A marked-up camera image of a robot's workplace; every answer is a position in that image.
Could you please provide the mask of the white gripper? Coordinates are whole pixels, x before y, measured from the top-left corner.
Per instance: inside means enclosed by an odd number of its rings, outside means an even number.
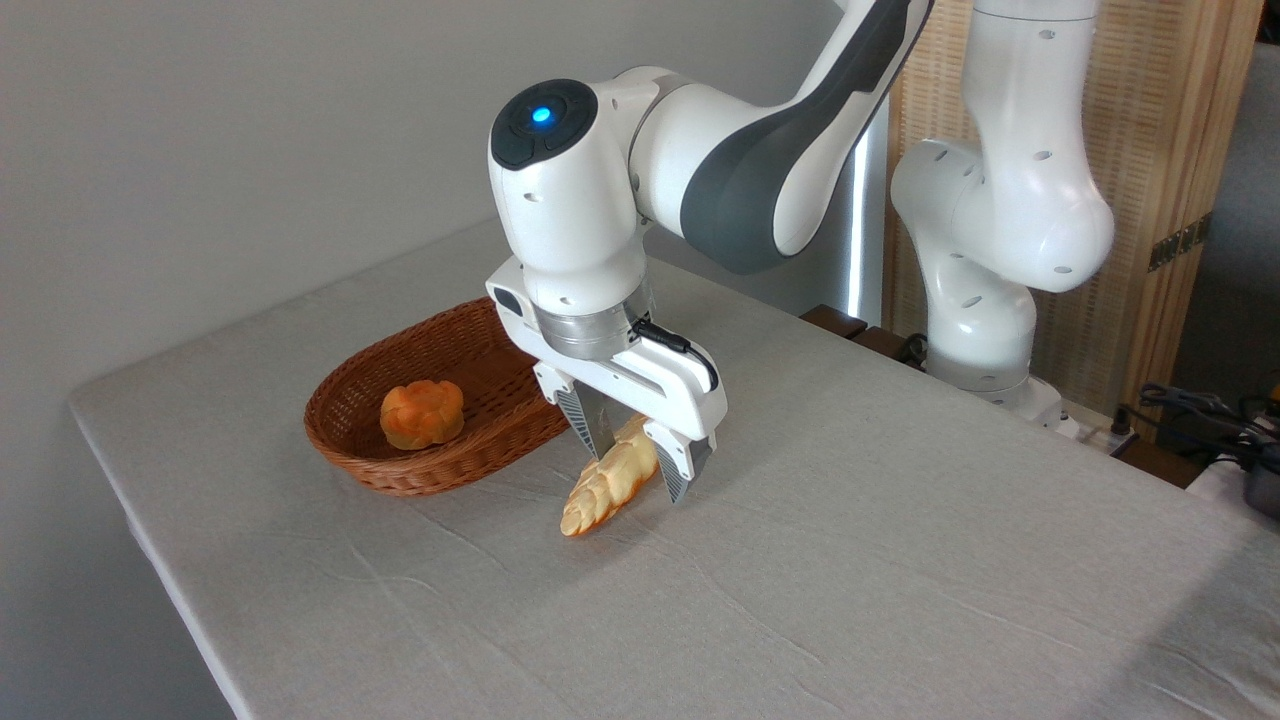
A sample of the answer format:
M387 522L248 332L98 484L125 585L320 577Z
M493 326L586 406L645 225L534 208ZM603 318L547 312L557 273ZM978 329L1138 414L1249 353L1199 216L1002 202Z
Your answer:
M652 419L644 432L655 446L671 501L680 502L714 452L714 433L727 413L724 386L713 389L695 357L650 340L602 361L557 352L538 328L516 258L488 278L486 291L508 337L540 361L532 372L547 401L559 407L595 459L618 443L605 396Z

